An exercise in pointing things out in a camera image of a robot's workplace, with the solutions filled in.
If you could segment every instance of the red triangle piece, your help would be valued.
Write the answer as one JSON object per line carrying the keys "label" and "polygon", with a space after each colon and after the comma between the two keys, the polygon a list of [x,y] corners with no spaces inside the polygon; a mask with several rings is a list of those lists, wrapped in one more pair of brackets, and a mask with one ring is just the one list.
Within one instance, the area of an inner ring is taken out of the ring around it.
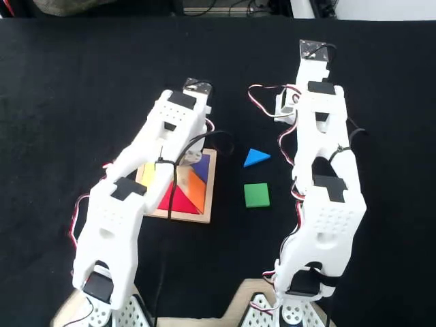
{"label": "red triangle piece", "polygon": [[[165,193],[165,196],[162,198],[158,209],[168,210],[170,203],[170,194],[171,194],[172,182],[168,187],[168,190]],[[176,191],[174,192],[174,201],[172,202],[172,210],[177,211],[179,213],[193,213],[198,215],[198,210],[196,206],[192,204],[191,201],[187,198],[187,196],[182,192],[182,190],[177,186]]]}

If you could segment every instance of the black fabric surface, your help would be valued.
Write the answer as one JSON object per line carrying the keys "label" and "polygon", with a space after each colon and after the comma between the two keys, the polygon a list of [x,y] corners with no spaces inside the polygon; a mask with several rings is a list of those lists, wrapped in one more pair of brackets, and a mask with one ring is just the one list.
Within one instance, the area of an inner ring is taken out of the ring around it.
{"label": "black fabric surface", "polygon": [[[286,19],[0,20],[0,313],[2,326],[47,326],[73,290],[66,237],[75,199],[129,144],[165,88],[213,81],[211,118],[234,134],[218,157],[209,225],[145,218],[136,285],[153,302],[162,236],[170,256],[161,314],[219,317],[245,278],[271,269],[294,227],[290,170],[250,84],[293,82],[298,40],[337,45],[368,210],[338,286],[338,326],[423,326],[435,307],[433,60],[436,22]],[[265,94],[272,108],[273,94]],[[250,147],[270,153],[243,169]],[[295,151],[295,138],[287,147]],[[245,208],[244,183],[269,184]]]}

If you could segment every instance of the white wall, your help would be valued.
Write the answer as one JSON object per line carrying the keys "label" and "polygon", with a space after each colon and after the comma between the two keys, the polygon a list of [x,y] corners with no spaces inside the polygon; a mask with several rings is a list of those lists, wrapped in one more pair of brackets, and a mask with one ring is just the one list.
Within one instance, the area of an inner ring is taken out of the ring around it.
{"label": "white wall", "polygon": [[[309,0],[290,0],[295,18],[313,18]],[[338,19],[436,20],[436,0],[338,0]]]}

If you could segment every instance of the blue triangle block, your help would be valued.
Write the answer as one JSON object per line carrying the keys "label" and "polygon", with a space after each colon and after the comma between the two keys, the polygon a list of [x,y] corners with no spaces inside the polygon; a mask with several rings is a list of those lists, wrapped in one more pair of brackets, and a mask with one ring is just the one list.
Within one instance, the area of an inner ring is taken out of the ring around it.
{"label": "blue triangle block", "polygon": [[258,162],[267,160],[269,158],[271,158],[271,156],[267,153],[263,153],[255,149],[250,149],[250,151],[248,151],[248,156],[244,163],[244,168],[248,166],[252,166]]}
{"label": "blue triangle block", "polygon": [[201,160],[198,163],[193,163],[191,167],[193,171],[196,172],[197,176],[200,177],[205,184],[207,184],[207,175],[209,174],[209,163],[211,162],[210,155],[202,155]]}

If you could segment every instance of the purple puzzle piece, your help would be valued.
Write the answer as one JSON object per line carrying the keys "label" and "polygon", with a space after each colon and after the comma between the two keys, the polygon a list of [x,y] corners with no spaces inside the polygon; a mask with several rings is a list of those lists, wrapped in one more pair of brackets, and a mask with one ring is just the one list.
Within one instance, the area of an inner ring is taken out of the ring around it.
{"label": "purple puzzle piece", "polygon": [[207,184],[207,175],[209,174],[209,162],[211,161],[210,155],[202,155],[201,160],[198,163],[193,163],[191,166],[197,176]]}

